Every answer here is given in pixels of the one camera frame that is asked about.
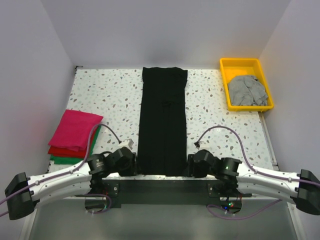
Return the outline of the black t shirt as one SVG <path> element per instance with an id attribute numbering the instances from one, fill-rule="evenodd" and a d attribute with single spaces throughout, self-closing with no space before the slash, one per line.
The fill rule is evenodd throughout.
<path id="1" fill-rule="evenodd" d="M 187 166 L 185 87 L 178 67 L 142 70 L 137 162 L 145 175 L 182 176 Z"/>

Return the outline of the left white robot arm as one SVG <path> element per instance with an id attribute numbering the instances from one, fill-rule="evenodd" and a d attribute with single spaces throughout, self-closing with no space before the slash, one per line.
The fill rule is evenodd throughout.
<path id="1" fill-rule="evenodd" d="M 121 177 L 137 173 L 136 153 L 127 147 L 114 152 L 93 154 L 86 161 L 42 175 L 16 174 L 6 187 L 4 202 L 10 220 L 22 219 L 42 205 L 78 195 L 107 199 L 113 187 L 105 186 L 103 179 L 118 173 Z"/>

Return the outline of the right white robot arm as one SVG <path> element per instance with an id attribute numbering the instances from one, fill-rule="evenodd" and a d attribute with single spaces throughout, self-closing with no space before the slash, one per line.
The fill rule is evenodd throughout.
<path id="1" fill-rule="evenodd" d="M 294 204 L 310 215 L 320 214 L 320 181 L 306 169 L 296 173 L 253 167 L 236 158 L 218 158 L 202 149 L 188 155 L 187 176 L 215 177 L 218 185 L 209 189 L 221 197 L 258 194 Z"/>

